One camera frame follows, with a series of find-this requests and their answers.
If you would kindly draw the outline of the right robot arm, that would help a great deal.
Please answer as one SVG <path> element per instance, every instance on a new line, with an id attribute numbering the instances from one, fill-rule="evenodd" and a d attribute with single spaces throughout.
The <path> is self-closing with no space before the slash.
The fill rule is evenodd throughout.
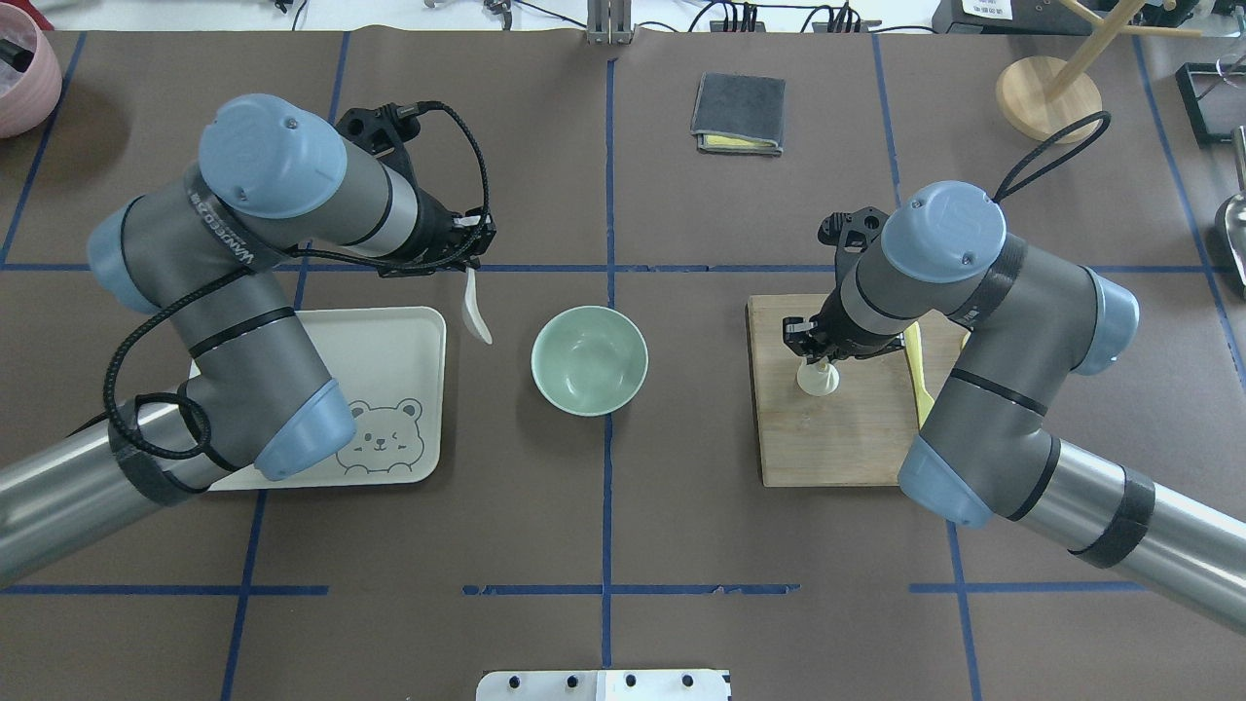
<path id="1" fill-rule="evenodd" d="M 930 313 L 969 332 L 902 464 L 900 489 L 962 527 L 993 515 L 1072 557 L 1244 631 L 1244 523 L 1050 435 L 1072 374 L 1116 362 L 1140 322 L 1134 294 L 1011 233 L 977 186 L 939 181 L 892 213 L 835 212 L 822 309 L 782 322 L 805 364 L 872 359 Z"/>

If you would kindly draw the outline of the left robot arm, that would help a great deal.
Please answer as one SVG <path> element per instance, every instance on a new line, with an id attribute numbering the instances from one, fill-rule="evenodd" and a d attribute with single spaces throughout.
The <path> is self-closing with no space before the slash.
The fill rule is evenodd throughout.
<path id="1" fill-rule="evenodd" d="M 275 93 L 222 105 L 169 186 L 88 239 L 93 279 L 145 322 L 105 369 L 97 421 L 2 469 L 10 585 L 242 467 L 272 482 L 346 447 L 354 410 L 273 271 L 295 256 L 380 276 L 467 271 L 493 242 L 491 194 L 464 213 L 405 148 L 436 100 L 330 125 Z"/>

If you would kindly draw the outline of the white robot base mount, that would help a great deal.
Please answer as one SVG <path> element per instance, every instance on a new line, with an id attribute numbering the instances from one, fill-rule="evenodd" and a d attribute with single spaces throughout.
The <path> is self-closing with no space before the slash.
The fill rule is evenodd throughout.
<path id="1" fill-rule="evenodd" d="M 622 669 L 495 671 L 477 684 L 476 700 L 731 700 L 728 671 Z"/>

